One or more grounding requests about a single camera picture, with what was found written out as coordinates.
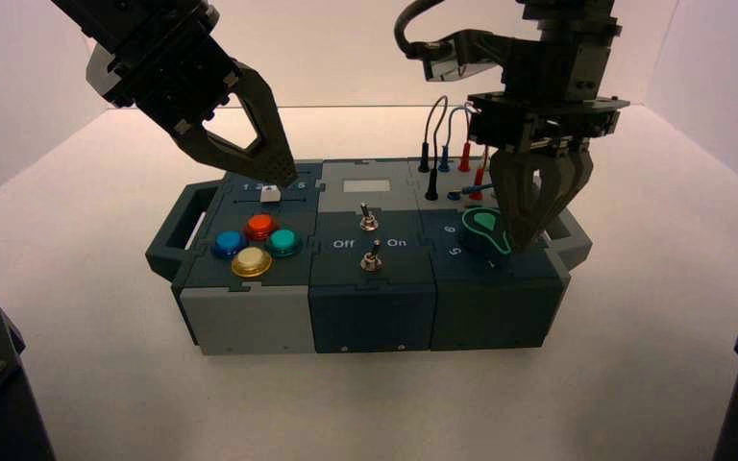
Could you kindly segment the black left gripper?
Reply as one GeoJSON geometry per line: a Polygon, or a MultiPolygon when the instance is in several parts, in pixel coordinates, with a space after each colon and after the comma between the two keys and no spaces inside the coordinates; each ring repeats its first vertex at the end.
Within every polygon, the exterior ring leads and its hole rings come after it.
{"type": "Polygon", "coordinates": [[[135,106],[172,135],[194,160],[253,180],[289,186],[297,170],[269,84],[235,61],[202,28],[188,28],[123,71],[106,92],[117,107],[135,106]],[[256,133],[240,147],[202,123],[230,99],[238,99],[256,133]]]}

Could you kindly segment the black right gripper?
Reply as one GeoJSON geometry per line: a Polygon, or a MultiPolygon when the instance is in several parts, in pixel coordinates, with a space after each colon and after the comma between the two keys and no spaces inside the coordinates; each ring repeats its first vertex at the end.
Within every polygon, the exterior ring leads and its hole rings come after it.
{"type": "MultiPolygon", "coordinates": [[[[485,38],[480,48],[502,67],[504,89],[469,96],[478,111],[470,139],[518,148],[542,138],[613,133],[629,102],[599,95],[612,41],[605,35],[485,38]]],[[[492,157],[491,178],[514,251],[529,246],[578,195],[594,163],[588,147],[573,147],[545,167],[546,158],[537,154],[498,150],[492,157]],[[536,171],[540,192],[534,190],[536,171]]]]}

